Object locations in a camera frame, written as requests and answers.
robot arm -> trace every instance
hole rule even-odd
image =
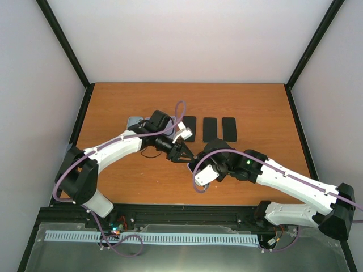
[[[194,170],[202,158],[219,149],[232,148],[223,140],[215,139],[197,155],[194,163],[189,165],[190,169]],[[354,201],[354,191],[351,186],[341,184],[336,187],[324,184],[295,173],[257,151],[246,150],[244,153],[268,163],[269,166],[232,152],[215,153],[200,165],[195,175],[195,183],[205,186],[213,180],[221,182],[226,175],[230,175],[241,181],[250,181],[275,188],[305,204],[286,205],[262,201],[255,214],[258,225],[262,227],[268,224],[310,226],[320,229],[334,239],[348,239],[354,207],[329,193],[338,194]],[[322,188],[322,190],[314,189],[311,186]]]
[[[178,123],[179,131],[175,134],[174,139],[170,139],[164,134],[141,137],[141,134],[145,136],[145,134],[154,134],[164,130],[169,120],[170,116],[156,110],[149,120],[128,127],[122,134],[106,143],[85,150],[71,148],[63,160],[56,182],[75,161],[84,154],[94,151],[94,154],[81,162],[64,178],[60,188],[75,203],[85,206],[102,218],[107,217],[113,210],[113,204],[97,190],[97,178],[98,174],[110,164],[148,146],[165,152],[166,158],[174,163],[193,162],[193,153],[182,141],[178,141],[179,138],[186,139],[192,135],[192,132],[182,122]]]

wooden table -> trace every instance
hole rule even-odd
[[[255,149],[282,165],[309,175],[293,116],[282,84],[215,83],[97,83],[77,146],[103,143],[126,129],[129,116],[149,117],[159,109],[174,115],[178,100],[187,102],[187,115],[197,117],[196,141],[187,142],[194,154],[203,150],[203,117],[216,117],[222,138],[222,117],[237,120],[237,150]],[[147,155],[154,155],[154,148]],[[227,177],[212,182],[208,191],[193,190],[186,164],[165,154],[147,159],[131,154],[110,165],[98,179],[98,189],[116,203],[189,205],[257,205],[261,200],[299,203],[278,190]]]

white panel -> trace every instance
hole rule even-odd
[[[114,244],[134,232],[123,232],[117,237],[110,237],[108,241]],[[44,241],[99,243],[99,231],[45,231]],[[256,234],[210,234],[210,233],[152,233],[138,232],[144,245],[237,245],[242,247],[257,247]],[[130,237],[123,244],[140,244],[137,237]]]
[[[363,1],[345,1],[293,89],[319,178],[354,187],[363,204]],[[356,212],[362,219],[363,212]],[[349,244],[363,271],[363,225]]]
[[[1,1],[0,37],[0,270],[16,271],[84,89],[36,1]]]
[[[92,82],[286,83],[331,0],[50,0]]]

purple cable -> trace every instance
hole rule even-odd
[[[140,236],[138,236],[138,235],[136,235],[136,234],[130,234],[130,235],[128,235],[128,236],[126,236],[126,237],[124,237],[124,238],[122,238],[120,241],[118,241],[115,245],[111,245],[110,244],[110,242],[108,241],[108,239],[107,239],[107,236],[106,236],[106,234],[104,234],[104,232],[103,232],[103,229],[102,229],[102,226],[101,226],[101,224],[100,224],[100,221],[98,220],[98,218],[97,218],[97,215],[93,212],[93,211],[90,211],[90,213],[93,215],[93,217],[94,217],[94,219],[95,219],[95,221],[96,221],[96,224],[97,224],[97,226],[98,226],[98,228],[99,228],[99,230],[100,230],[100,232],[101,232],[101,235],[102,235],[102,238],[103,238],[103,240],[106,242],[106,244],[109,246],[109,248],[111,248],[114,252],[116,252],[118,255],[120,255],[120,256],[122,256],[122,257],[125,257],[125,258],[132,258],[132,257],[136,257],[137,255],[139,255],[141,252],[142,252],[142,248],[143,248],[143,242],[142,242],[142,239],[141,239],[141,237]],[[140,244],[141,244],[141,246],[140,246],[140,249],[139,249],[139,251],[137,252],[137,253],[135,253],[135,254],[133,254],[133,255],[126,255],[126,254],[123,254],[123,253],[121,253],[121,252],[118,252],[114,247],[116,247],[116,246],[118,246],[118,245],[120,245],[123,241],[125,241],[125,240],[127,240],[127,239],[129,239],[129,238],[131,238],[131,237],[136,237],[136,238],[138,238],[139,239],[139,241],[140,241]]]
[[[70,171],[73,170],[73,168],[75,168],[78,164],[80,164],[81,162],[83,162],[85,159],[87,159],[89,156],[93,155],[94,153],[96,153],[96,151],[92,150],[91,152],[85,154],[83,157],[81,157],[79,160],[75,161],[64,173],[63,175],[59,178],[59,180],[57,181],[56,185],[54,186],[53,189],[53,198],[56,201],[59,202],[72,202],[73,200],[71,198],[59,198],[57,197],[57,191],[59,186],[61,185],[61,183],[63,182],[64,178],[70,173]]]
[[[127,135],[124,137],[124,139],[131,139],[131,138],[135,138],[135,137],[138,137],[138,138],[141,138],[141,137],[146,137],[146,136],[155,136],[155,135],[160,135],[160,134],[163,134],[165,132],[167,132],[168,130],[171,130],[173,129],[176,125],[178,125],[178,123],[180,123],[185,115],[185,112],[187,110],[187,103],[184,101],[184,100],[181,100],[181,101],[178,101],[178,103],[176,103],[175,105],[175,117],[177,118],[178,116],[178,107],[180,104],[183,104],[183,112],[181,113],[181,116],[176,120],[176,122],[171,126],[171,127],[168,127],[167,129],[164,129],[162,131],[158,131],[158,132],[154,132],[154,133],[144,133],[144,134],[134,134],[134,135]],[[107,146],[109,145],[112,145],[114,143],[117,143],[119,141],[122,141],[122,139],[120,137],[117,137],[117,138],[114,138],[104,144],[102,144],[101,146],[98,147],[98,150],[102,150],[104,148],[106,148]],[[56,201],[59,201],[59,202],[72,202],[72,199],[71,198],[59,198],[57,197],[57,191],[58,191],[58,188],[59,186],[61,185],[61,183],[63,182],[64,178],[78,165],[80,164],[82,161],[84,161],[85,159],[87,159],[89,156],[93,155],[94,153],[96,153],[96,151],[91,151],[89,152],[88,154],[85,154],[83,157],[81,157],[79,160],[75,161],[64,173],[63,175],[58,179],[57,183],[56,183],[56,186],[54,186],[54,189],[53,189],[53,198],[56,200]]]
[[[179,107],[179,105],[180,104],[183,104],[183,112],[181,113],[181,115],[180,115],[180,117],[178,118],[177,116],[178,116],[178,107]],[[141,138],[141,137],[147,137],[147,136],[156,136],[156,135],[160,135],[160,134],[163,134],[163,133],[165,133],[165,132],[167,132],[168,130],[171,130],[171,129],[173,129],[173,128],[175,128],[177,125],[178,125],[178,123],[180,123],[181,121],[182,121],[182,119],[183,119],[183,117],[184,117],[184,115],[185,115],[185,112],[186,112],[186,110],[187,110],[187,103],[184,101],[184,100],[181,100],[181,101],[178,101],[178,103],[176,103],[176,105],[175,105],[175,117],[177,118],[177,120],[176,120],[176,122],[171,126],[171,127],[169,127],[169,128],[167,128],[167,129],[164,129],[164,130],[162,130],[162,131],[159,131],[159,132],[155,132],[155,133],[144,133],[144,134],[135,134],[135,135],[127,135],[127,136],[125,136],[123,139],[131,139],[131,138],[135,138],[135,137],[138,137],[138,138]],[[121,137],[117,137],[117,138],[115,138],[115,139],[112,139],[112,140],[110,140],[109,142],[106,142],[106,143],[104,143],[104,144],[102,144],[102,145],[100,145],[99,147],[98,147],[98,151],[100,151],[100,150],[102,150],[102,149],[104,149],[104,148],[106,148],[107,146],[109,146],[109,145],[112,145],[113,143],[116,143],[116,142],[119,142],[119,141],[122,141],[123,140]],[[57,191],[58,191],[58,188],[59,188],[59,186],[61,185],[61,183],[63,182],[63,180],[64,180],[64,178],[77,166],[77,165],[79,165],[82,161],[84,161],[85,159],[87,159],[89,156],[91,156],[91,155],[93,155],[94,153],[96,153],[96,151],[94,151],[94,150],[92,150],[91,152],[89,152],[89,153],[87,153],[87,154],[85,154],[83,157],[81,157],[80,159],[78,159],[77,161],[75,161],[64,173],[63,173],[63,175],[58,179],[58,181],[56,182],[56,185],[54,186],[54,188],[53,188],[53,198],[56,200],[56,201],[59,201],[59,202],[72,202],[73,200],[71,199],[71,198],[59,198],[59,197],[57,197]],[[140,236],[138,236],[138,235],[135,235],[135,234],[132,234],[132,235],[129,235],[129,236],[127,236],[127,237],[125,237],[125,238],[123,238],[122,240],[120,240],[117,244],[115,244],[115,245],[111,245],[110,243],[109,243],[109,241],[107,240],[107,237],[106,237],[106,235],[104,234],[104,232],[103,232],[103,229],[102,229],[102,227],[101,227],[101,224],[100,224],[100,222],[99,222],[99,220],[98,220],[98,218],[97,218],[97,216],[96,216],[96,214],[93,212],[93,211],[90,211],[90,213],[93,215],[93,217],[95,218],[95,221],[96,221],[96,223],[97,223],[97,225],[98,225],[98,227],[99,227],[99,229],[100,229],[100,232],[101,232],[101,234],[102,234],[102,237],[103,237],[103,239],[106,241],[106,243],[107,243],[107,245],[113,250],[113,251],[115,251],[118,255],[120,255],[120,256],[123,256],[123,257],[135,257],[135,256],[137,256],[137,255],[139,255],[140,253],[141,253],[141,251],[142,251],[142,248],[143,248],[143,243],[142,243],[142,239],[141,239],[141,237]],[[131,255],[131,256],[129,256],[129,255],[124,255],[124,254],[122,254],[122,253],[120,253],[120,252],[118,252],[116,249],[114,249],[113,247],[115,247],[115,246],[118,246],[119,244],[121,244],[123,241],[125,241],[126,239],[129,239],[129,237],[136,237],[136,238],[138,238],[139,240],[140,240],[140,243],[141,243],[141,249],[139,250],[139,252],[138,253],[136,253],[136,254],[134,254],[134,255]]]
[[[247,158],[249,158],[249,159],[251,159],[251,160],[254,160],[255,162],[258,162],[258,163],[260,163],[260,164],[262,164],[262,165],[265,165],[265,166],[267,166],[267,167],[269,167],[269,168],[271,168],[271,169],[273,169],[273,170],[275,170],[276,172],[278,172],[278,173],[280,173],[280,174],[285,174],[285,171],[283,171],[283,170],[281,170],[281,169],[278,169],[278,168],[276,168],[276,167],[274,167],[274,166],[272,166],[272,165],[270,165],[270,164],[268,164],[268,163],[266,163],[266,162],[264,162],[264,161],[262,161],[262,160],[260,160],[260,159],[257,159],[257,158],[255,158],[255,157],[253,157],[253,156],[251,156],[251,155],[249,155],[249,154],[246,154],[246,153],[244,153],[244,152],[241,152],[241,151],[237,151],[237,150],[234,150],[234,149],[218,149],[218,150],[215,150],[215,151],[212,151],[211,153],[208,153],[206,156],[204,156],[198,163],[197,163],[197,165],[196,165],[196,167],[195,167],[195,169],[194,169],[194,171],[193,171],[193,177],[192,177],[192,184],[193,184],[193,188],[194,188],[194,190],[195,191],[197,191],[197,193],[205,193],[205,190],[203,190],[203,191],[200,191],[200,190],[198,190],[198,188],[197,188],[197,186],[196,186],[196,184],[195,184],[195,182],[194,182],[194,180],[195,180],[195,176],[196,176],[196,173],[197,173],[197,171],[198,171],[198,169],[199,169],[199,167],[200,167],[200,165],[207,159],[207,158],[209,158],[210,156],[213,156],[214,154],[217,154],[217,153],[222,153],[222,152],[230,152],[230,153],[236,153],[236,154],[239,154],[239,155],[242,155],[242,156],[245,156],[245,157],[247,157]],[[325,190],[323,189],[323,188],[320,188],[319,186],[316,186],[316,185],[314,185],[314,184],[311,184],[311,183],[309,183],[309,182],[307,182],[307,181],[305,181],[305,180],[302,180],[301,178],[298,178],[298,177],[295,177],[295,176],[292,176],[292,175],[290,175],[290,174],[288,174],[288,175],[286,175],[287,177],[290,177],[291,179],[294,179],[294,180],[296,180],[296,181],[298,181],[298,182],[301,182],[301,183],[303,183],[303,184],[305,184],[305,185],[307,185],[307,186],[310,186],[310,187],[312,187],[312,188],[314,188],[314,189],[316,189],[316,190],[318,190],[318,191],[320,191],[320,192],[325,192]],[[342,201],[344,201],[344,202],[346,202],[346,203],[348,203],[348,204],[350,204],[350,205],[352,205],[353,207],[356,207],[356,208],[358,208],[359,210],[361,210],[361,211],[363,211],[363,206],[361,206],[361,205],[359,205],[359,204],[357,204],[357,203],[355,203],[355,202],[353,202],[353,201],[351,201],[351,200],[349,200],[349,199],[347,199],[347,198],[345,198],[345,197],[342,197],[341,195],[338,195],[338,194],[334,194],[334,193],[331,193],[331,192],[329,192],[328,193],[328,195],[330,195],[330,196],[333,196],[333,197],[336,197],[337,199],[340,199],[340,200],[342,200]],[[354,223],[363,223],[363,220],[355,220],[355,222]]]
[[[300,237],[300,234],[301,234],[300,233],[300,226],[297,226],[297,234],[296,234],[295,239],[289,245],[285,246],[284,248],[272,249],[271,252],[282,252],[282,251],[285,251],[285,250],[291,248],[294,244],[296,244],[297,240]],[[265,250],[260,245],[258,245],[258,248],[261,249],[261,250]]]
[[[107,235],[106,237],[107,237],[107,239],[110,239],[111,237],[119,237],[120,236],[120,234],[113,234],[113,235]],[[103,240],[103,237],[102,237],[102,239],[100,240],[100,243],[99,243],[99,246],[100,247],[102,247],[102,242],[103,242],[104,240]]]

